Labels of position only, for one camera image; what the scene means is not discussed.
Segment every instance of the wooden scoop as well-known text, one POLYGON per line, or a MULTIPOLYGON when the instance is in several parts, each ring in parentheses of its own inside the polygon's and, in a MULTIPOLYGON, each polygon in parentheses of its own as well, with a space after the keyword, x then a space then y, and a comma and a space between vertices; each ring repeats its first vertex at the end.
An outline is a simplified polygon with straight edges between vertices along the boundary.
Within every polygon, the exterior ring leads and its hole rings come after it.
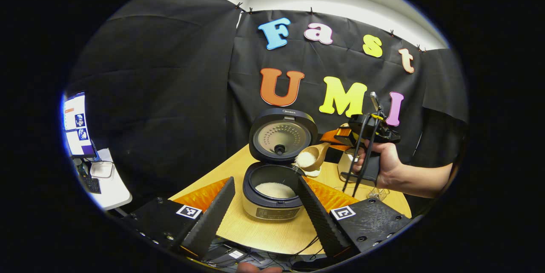
POLYGON ((316 158, 316 162, 306 168, 302 168, 302 167, 300 168, 306 172, 312 172, 312 171, 318 170, 321 164, 324 162, 325 153, 327 152, 329 145, 331 145, 331 143, 324 142, 318 145, 312 145, 311 147, 307 147, 306 149, 302 150, 299 153, 300 155, 301 153, 304 153, 304 152, 310 153, 312 156, 316 158))

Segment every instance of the colorful foam letter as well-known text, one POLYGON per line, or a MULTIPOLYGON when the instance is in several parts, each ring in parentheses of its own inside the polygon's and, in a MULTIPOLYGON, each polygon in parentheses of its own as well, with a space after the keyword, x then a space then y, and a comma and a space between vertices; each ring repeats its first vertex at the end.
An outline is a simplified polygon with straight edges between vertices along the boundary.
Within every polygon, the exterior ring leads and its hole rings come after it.
POLYGON ((269 42, 269 44, 267 44, 267 49, 271 50, 288 44, 288 40, 280 38, 280 35, 284 37, 288 36, 288 28, 286 28, 284 25, 289 24, 292 24, 292 22, 285 17, 282 17, 281 19, 270 21, 257 27, 257 29, 263 30, 265 33, 265 37, 269 42))
POLYGON ((367 90, 366 85, 353 83, 350 90, 345 93, 341 80, 337 77, 326 76, 324 81, 327 84, 327 90, 325 90, 324 104, 319 107, 320 112, 333 114, 335 112, 333 101, 335 101, 339 115, 344 112, 348 104, 350 104, 350 108, 346 111, 346 116, 350 118, 352 114, 361 114, 364 94, 367 90))
POLYGON ((401 101, 405 98, 403 94, 397 92, 390 92, 392 98, 392 106, 390 107, 390 114, 386 119, 386 124, 391 126, 399 125, 399 110, 401 109, 401 101))
POLYGON ((320 41, 320 43, 326 45, 333 43, 333 40, 331 39, 333 30, 331 30, 329 26, 319 23, 310 23, 308 24, 308 28, 311 29, 305 30, 305 38, 313 41, 320 41))
POLYGON ((275 94, 276 79, 282 75, 282 71, 279 69, 261 69, 261 98, 265 103, 273 106, 289 106, 297 99, 297 93, 299 92, 299 82, 305 77, 305 75, 298 71, 289 71, 286 75, 290 78, 290 85, 288 86, 288 94, 284 97, 280 97, 275 94))
POLYGON ((382 42, 379 38, 371 36, 370 34, 364 35, 364 52, 367 55, 379 58, 382 56, 382 48, 380 46, 382 42))
POLYGON ((411 67, 410 61, 413 59, 413 56, 409 54, 409 50, 407 48, 401 48, 399 50, 399 53, 401 54, 401 62, 403 63, 403 68, 408 73, 414 73, 414 67, 411 67))

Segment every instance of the orange letter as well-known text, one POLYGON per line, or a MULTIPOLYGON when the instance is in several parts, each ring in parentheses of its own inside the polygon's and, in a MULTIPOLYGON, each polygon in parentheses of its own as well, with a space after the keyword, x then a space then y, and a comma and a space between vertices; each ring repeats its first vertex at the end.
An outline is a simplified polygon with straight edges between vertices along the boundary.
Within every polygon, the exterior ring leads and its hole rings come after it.
POLYGON ((411 67, 410 61, 413 59, 413 56, 409 54, 409 50, 407 48, 402 48, 399 50, 399 53, 401 54, 401 62, 403 63, 403 68, 408 73, 414 73, 414 67, 411 67))
POLYGON ((305 77, 305 75, 298 71, 289 71, 286 75, 290 78, 290 86, 288 86, 288 94, 284 97, 280 97, 275 94, 276 79, 282 75, 279 69, 261 69, 261 98, 265 103, 274 106, 289 106, 297 99, 297 93, 299 92, 299 81, 305 77))

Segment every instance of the computer monitor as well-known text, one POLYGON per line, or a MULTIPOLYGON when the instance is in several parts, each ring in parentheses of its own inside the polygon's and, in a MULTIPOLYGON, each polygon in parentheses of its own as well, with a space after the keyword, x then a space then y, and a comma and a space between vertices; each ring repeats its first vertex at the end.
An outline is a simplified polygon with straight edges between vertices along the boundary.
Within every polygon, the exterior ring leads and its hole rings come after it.
POLYGON ((85 92, 67 96, 63 110, 64 133, 72 158, 97 158, 87 126, 85 92))

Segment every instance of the hand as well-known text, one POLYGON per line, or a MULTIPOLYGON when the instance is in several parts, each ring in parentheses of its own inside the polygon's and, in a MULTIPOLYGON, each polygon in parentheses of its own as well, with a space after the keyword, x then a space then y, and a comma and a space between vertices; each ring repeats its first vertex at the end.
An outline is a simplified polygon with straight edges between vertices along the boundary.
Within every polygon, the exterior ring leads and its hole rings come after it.
POLYGON ((250 263, 239 263, 237 273, 282 273, 281 267, 267 267, 259 271, 259 268, 250 263))
MULTIPOLYGON (((369 140, 364 140, 365 146, 369 146, 369 140)), ((397 156, 397 149, 394 143, 373 143, 373 152, 380 153, 380 170, 376 178, 376 187, 380 189, 388 188, 396 173, 399 172, 403 164, 397 156)), ((354 163, 352 172, 358 174, 364 164, 365 149, 360 147, 358 150, 360 157, 354 163)))

